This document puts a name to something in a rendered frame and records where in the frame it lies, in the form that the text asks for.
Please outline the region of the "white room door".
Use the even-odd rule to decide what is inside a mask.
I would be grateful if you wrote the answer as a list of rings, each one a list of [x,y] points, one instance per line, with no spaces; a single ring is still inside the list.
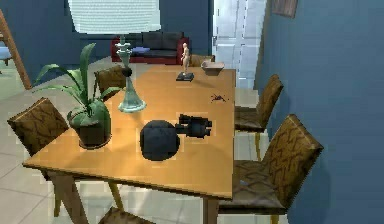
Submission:
[[[254,87],[267,0],[214,0],[212,54],[236,70],[236,87]]]

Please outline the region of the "red and black sofa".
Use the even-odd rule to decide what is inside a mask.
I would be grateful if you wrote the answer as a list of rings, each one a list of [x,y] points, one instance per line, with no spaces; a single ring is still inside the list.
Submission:
[[[125,36],[125,41],[134,47],[150,48],[143,55],[130,55],[131,63],[181,65],[182,45],[189,44],[189,38],[182,31],[150,31],[131,33]]]

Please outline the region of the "wooden dining table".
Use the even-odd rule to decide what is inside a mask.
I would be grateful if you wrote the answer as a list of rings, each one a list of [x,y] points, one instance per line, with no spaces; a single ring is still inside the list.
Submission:
[[[180,71],[179,66],[157,65],[134,81],[137,94],[146,102],[142,111],[119,111],[122,92],[110,98],[106,106],[111,139],[104,147],[81,148],[76,132],[70,129],[23,163],[47,171],[74,224],[88,224],[75,175],[201,197],[203,224],[216,224],[217,201],[232,198],[236,71],[224,69],[218,76],[207,76],[193,67],[194,80],[178,82]],[[227,101],[211,102],[213,94]],[[211,135],[203,139],[182,136],[178,152],[163,162],[145,159],[139,143],[143,126],[151,120],[174,124],[181,114],[211,120]]]

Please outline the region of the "brown wooden slanted frame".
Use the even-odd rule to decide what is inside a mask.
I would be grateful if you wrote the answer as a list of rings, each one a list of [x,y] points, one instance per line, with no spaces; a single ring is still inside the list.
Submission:
[[[0,9],[0,41],[3,41],[5,46],[9,49],[11,59],[14,61],[17,72],[26,90],[32,88],[29,76],[25,70],[23,61],[19,55],[16,44],[8,27],[7,21],[4,17],[2,10]]]

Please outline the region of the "brown patterned wooden chair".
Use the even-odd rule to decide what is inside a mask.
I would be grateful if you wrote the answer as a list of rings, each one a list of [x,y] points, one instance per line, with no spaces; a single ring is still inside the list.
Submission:
[[[200,67],[201,64],[204,61],[209,61],[209,62],[214,62],[215,61],[215,56],[214,55],[198,55],[198,54],[192,54],[190,56],[190,67]]]
[[[255,134],[255,148],[258,161],[261,160],[260,136],[267,127],[271,113],[283,88],[284,85],[280,81],[279,75],[273,74],[259,96],[259,102],[255,108],[235,107],[235,130]]]
[[[98,224],[155,224],[149,220],[111,207]]]
[[[30,156],[35,155],[69,129],[63,116],[45,97],[9,118],[7,123]]]
[[[279,224],[322,150],[299,118],[287,115],[262,160],[234,162],[233,198],[221,201],[218,212],[268,215]]]
[[[109,87],[124,88],[126,86],[126,78],[122,73],[122,67],[119,65],[96,71],[95,76],[100,93],[103,93]]]

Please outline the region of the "black lumpy object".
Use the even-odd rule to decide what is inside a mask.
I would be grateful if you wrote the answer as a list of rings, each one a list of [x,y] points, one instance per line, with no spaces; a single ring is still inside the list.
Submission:
[[[207,118],[181,114],[179,122],[175,124],[177,134],[185,134],[187,137],[204,138],[209,136],[212,122]]]

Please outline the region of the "green house plant in pot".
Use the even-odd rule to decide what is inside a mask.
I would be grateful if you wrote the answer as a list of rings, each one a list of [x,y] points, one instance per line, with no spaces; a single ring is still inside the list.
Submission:
[[[88,96],[88,66],[89,57],[95,43],[86,45],[80,54],[80,67],[69,70],[57,64],[47,64],[42,67],[35,79],[38,83],[47,72],[58,70],[66,74],[73,85],[48,85],[39,88],[60,90],[73,97],[79,106],[67,114],[69,126],[79,137],[79,145],[85,149],[97,149],[106,145],[111,139],[111,116],[103,98],[113,91],[120,91],[121,87],[108,87],[99,97]]]

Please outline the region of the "glass lamp with white shade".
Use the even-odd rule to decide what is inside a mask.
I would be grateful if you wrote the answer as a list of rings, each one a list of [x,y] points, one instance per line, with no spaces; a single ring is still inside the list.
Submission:
[[[128,71],[131,33],[161,29],[159,0],[67,0],[75,30],[78,33],[116,34],[120,42],[116,53]]]

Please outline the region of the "beige bowl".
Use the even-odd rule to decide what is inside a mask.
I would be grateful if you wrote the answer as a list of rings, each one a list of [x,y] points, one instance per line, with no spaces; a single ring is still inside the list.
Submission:
[[[201,68],[207,76],[218,76],[224,67],[225,64],[223,62],[204,61],[201,64]]]

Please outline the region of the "brown framed wall picture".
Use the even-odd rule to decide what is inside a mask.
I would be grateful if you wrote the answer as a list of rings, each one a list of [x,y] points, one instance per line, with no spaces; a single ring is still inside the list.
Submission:
[[[294,18],[298,0],[273,0],[272,12],[287,18]]]

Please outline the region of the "black round ball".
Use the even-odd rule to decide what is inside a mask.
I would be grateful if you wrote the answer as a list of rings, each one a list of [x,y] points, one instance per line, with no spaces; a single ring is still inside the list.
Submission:
[[[175,127],[165,120],[152,120],[140,131],[140,148],[145,159],[164,161],[179,149],[180,138]]]

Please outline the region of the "beige figure statue on base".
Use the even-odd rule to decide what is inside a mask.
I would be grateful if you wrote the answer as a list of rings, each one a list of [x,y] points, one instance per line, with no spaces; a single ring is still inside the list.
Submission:
[[[188,71],[189,62],[190,62],[190,53],[188,44],[184,43],[182,45],[183,53],[181,57],[183,71],[180,72],[176,78],[177,81],[192,81],[194,78],[194,74]]]

